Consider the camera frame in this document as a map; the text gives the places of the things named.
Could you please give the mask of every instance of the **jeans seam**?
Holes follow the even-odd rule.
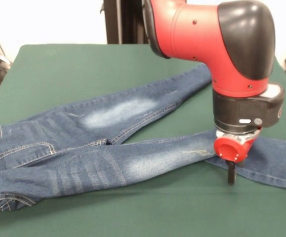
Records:
[[[11,201],[8,201],[6,204],[7,204],[7,206],[8,206],[9,211],[11,211],[11,207],[10,207],[10,205],[9,205],[9,202],[11,202]]]
[[[265,176],[267,178],[272,178],[272,179],[275,179],[275,180],[280,180],[280,181],[285,181],[286,182],[286,179],[281,179],[281,178],[277,178],[277,177],[274,177],[274,176],[271,176],[271,175],[267,175],[267,174],[262,174],[262,173],[259,173],[257,171],[250,171],[248,169],[245,169],[245,168],[241,168],[241,170],[244,170],[246,171],[247,173],[253,173],[253,174],[258,174],[260,176]]]
[[[0,137],[2,137],[2,127],[0,126]]]
[[[59,150],[59,151],[57,151],[57,152],[55,152],[55,153],[47,154],[47,155],[45,155],[45,156],[43,156],[43,157],[38,157],[38,158],[36,158],[36,159],[34,159],[34,160],[30,160],[30,161],[28,161],[28,162],[21,163],[21,164],[19,164],[19,165],[17,165],[17,166],[13,166],[11,169],[17,169],[17,168],[20,168],[20,167],[25,166],[25,165],[27,165],[27,164],[30,164],[30,163],[32,163],[32,162],[34,162],[34,161],[37,161],[37,160],[40,160],[40,159],[44,159],[44,158],[46,158],[46,157],[49,157],[49,156],[52,156],[52,155],[56,155],[56,154],[59,154],[59,153],[62,153],[62,152],[66,152],[66,151],[70,151],[70,150],[74,150],[74,149],[78,149],[78,148],[82,148],[82,147],[87,147],[87,146],[96,146],[96,145],[98,145],[99,143],[102,143],[102,141],[100,140],[100,141],[96,141],[96,142],[91,142],[91,143],[89,143],[89,144],[86,144],[86,145],[83,145],[83,146],[80,146],[80,147],[74,147],[74,148],[67,148],[67,149]]]
[[[181,104],[181,102],[177,102],[174,104],[171,104],[167,107],[165,107],[164,109],[158,110],[156,112],[154,112],[152,115],[148,116],[147,118],[144,118],[143,120],[141,120],[140,122],[138,122],[137,124],[133,125],[132,127],[124,130],[119,136],[115,137],[114,139],[112,139],[112,145],[116,144],[121,138],[123,138],[124,136],[126,136],[129,132],[131,132],[132,130],[134,130],[135,128],[139,127],[140,125],[152,120],[154,117],[161,115],[162,113],[165,113],[169,110],[172,110],[174,108],[177,108],[177,106],[179,106],[179,104]]]
[[[4,208],[4,206],[6,206],[6,205],[7,205],[7,206],[8,206],[9,211],[11,211],[11,208],[10,208],[9,202],[11,202],[11,200],[7,201],[4,205],[2,205],[2,206],[0,207],[0,210],[2,210],[2,209]]]
[[[38,142],[38,143],[33,143],[33,144],[29,144],[29,145],[26,145],[26,146],[22,146],[22,147],[18,147],[18,148],[13,148],[13,149],[10,149],[10,150],[8,150],[8,151],[5,151],[5,152],[3,152],[3,153],[0,154],[0,159],[6,157],[6,156],[8,156],[8,155],[11,155],[11,154],[13,154],[13,153],[16,153],[16,152],[25,150],[25,149],[27,149],[27,148],[39,146],[39,145],[48,146],[50,154],[54,154],[54,153],[55,153],[55,149],[54,149],[54,147],[53,147],[52,144],[46,143],[46,142]]]
[[[32,206],[31,204],[27,203],[26,201],[23,201],[23,200],[21,200],[21,199],[19,199],[19,198],[16,198],[16,197],[0,198],[0,201],[5,200],[5,199],[8,199],[8,200],[16,200],[16,201],[19,201],[19,202],[21,202],[21,203],[27,205],[27,206]]]
[[[26,196],[23,196],[23,195],[19,195],[19,194],[0,194],[0,197],[1,196],[13,196],[13,197],[20,197],[20,198],[25,198],[27,199],[28,201],[30,201],[32,204],[36,204],[35,201],[31,200],[30,198],[26,197]]]

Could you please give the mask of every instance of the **faded denim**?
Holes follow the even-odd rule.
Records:
[[[203,160],[226,169],[213,150],[214,130],[123,144],[210,82],[202,64],[169,79],[0,126],[0,211],[131,185]],[[286,141],[258,138],[237,173],[286,188]]]

